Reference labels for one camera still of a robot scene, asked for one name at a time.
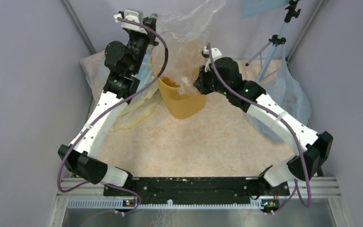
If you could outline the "yellow plastic trash bin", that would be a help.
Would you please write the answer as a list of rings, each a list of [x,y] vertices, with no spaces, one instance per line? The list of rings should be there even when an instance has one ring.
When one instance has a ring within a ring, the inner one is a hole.
[[[186,119],[199,111],[206,104],[207,97],[200,94],[193,88],[192,83],[198,78],[198,68],[191,69],[183,64],[177,64],[175,67],[167,64],[160,78],[157,80],[159,92],[169,113],[176,119]],[[181,83],[172,81],[169,75],[178,75],[187,77],[187,89],[181,89]]]

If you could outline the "clear plastic trash bag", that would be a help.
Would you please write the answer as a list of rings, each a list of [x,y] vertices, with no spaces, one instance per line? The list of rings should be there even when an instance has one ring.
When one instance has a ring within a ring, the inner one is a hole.
[[[201,52],[207,45],[208,27],[213,16],[226,4],[225,0],[194,1],[187,12],[163,12],[158,15],[157,32],[165,40],[169,57],[161,79],[178,86],[181,95],[195,95],[193,83],[199,68],[205,65]]]

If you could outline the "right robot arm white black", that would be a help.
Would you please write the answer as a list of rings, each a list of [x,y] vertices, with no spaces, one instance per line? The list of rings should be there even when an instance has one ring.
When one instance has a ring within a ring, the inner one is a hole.
[[[194,87],[202,95],[219,93],[244,113],[265,124],[292,149],[294,156],[267,168],[258,182],[259,191],[271,195],[281,183],[310,180],[329,157],[333,136],[308,128],[279,104],[258,83],[243,80],[236,61],[230,57],[211,60],[199,68]]]

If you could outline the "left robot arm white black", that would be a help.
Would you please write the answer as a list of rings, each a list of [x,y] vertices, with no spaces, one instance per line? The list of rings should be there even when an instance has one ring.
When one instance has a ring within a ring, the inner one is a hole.
[[[109,69],[107,81],[100,99],[89,119],[69,145],[61,145],[58,155],[61,158],[57,184],[61,183],[64,168],[92,184],[112,184],[120,195],[131,193],[133,183],[128,180],[130,173],[100,160],[98,155],[101,145],[121,112],[131,101],[159,79],[166,68],[163,63],[160,72],[144,87],[139,88],[138,75],[147,49],[151,45],[165,44],[156,32],[156,17],[140,18],[121,11],[114,15],[129,34],[127,44],[119,41],[109,43],[104,51],[104,65]]]

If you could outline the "large stuffed bag left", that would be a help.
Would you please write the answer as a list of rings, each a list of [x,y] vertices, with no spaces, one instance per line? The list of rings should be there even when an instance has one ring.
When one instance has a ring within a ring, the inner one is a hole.
[[[141,90],[149,82],[151,82],[155,75],[149,64],[150,54],[144,56],[139,73],[135,76],[140,80],[138,90]],[[104,52],[93,54],[89,57],[80,60],[81,67],[86,75],[86,80],[92,90],[94,101],[98,102],[103,91],[103,87],[109,77],[109,69],[104,65]],[[151,98],[158,90],[158,86],[154,83],[142,93],[134,97],[130,101],[130,105],[141,105]]]

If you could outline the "yellow plastic bag on floor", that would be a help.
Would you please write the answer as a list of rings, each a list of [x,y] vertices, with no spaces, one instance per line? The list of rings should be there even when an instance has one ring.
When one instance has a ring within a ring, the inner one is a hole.
[[[111,127],[111,131],[125,130],[134,127],[148,117],[162,101],[157,87],[149,88],[133,99],[121,112]]]

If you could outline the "blue stuffed bag right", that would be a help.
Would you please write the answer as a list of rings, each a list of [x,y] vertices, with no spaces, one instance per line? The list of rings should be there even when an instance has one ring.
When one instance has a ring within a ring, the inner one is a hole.
[[[299,82],[295,80],[282,63],[278,69],[271,70],[263,77],[255,78],[278,105],[305,126],[311,116],[311,105]]]

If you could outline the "light blue tripod stand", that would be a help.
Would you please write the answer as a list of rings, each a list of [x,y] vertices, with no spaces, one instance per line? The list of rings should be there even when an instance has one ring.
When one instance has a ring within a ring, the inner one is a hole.
[[[244,17],[254,16],[279,7],[284,7],[287,11],[279,32],[272,35],[271,38],[268,39],[266,44],[264,44],[264,46],[261,47],[261,49],[259,49],[257,53],[255,53],[245,63],[246,66],[249,66],[255,59],[260,60],[260,71],[256,78],[257,82],[261,81],[266,77],[266,72],[271,61],[274,58],[278,47],[281,47],[282,57],[285,57],[286,38],[284,37],[284,34],[286,33],[291,20],[293,18],[298,18],[301,13],[301,10],[297,8],[298,2],[299,1],[297,0],[266,0],[261,3],[259,0],[255,0],[253,5],[250,6],[250,9],[246,9],[244,11]]]

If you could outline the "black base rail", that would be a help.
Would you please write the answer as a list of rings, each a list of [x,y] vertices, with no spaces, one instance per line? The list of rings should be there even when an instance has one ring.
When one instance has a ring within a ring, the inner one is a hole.
[[[288,196],[287,182],[276,187],[257,177],[140,177],[126,185],[142,204],[176,205],[248,204],[254,199]]]

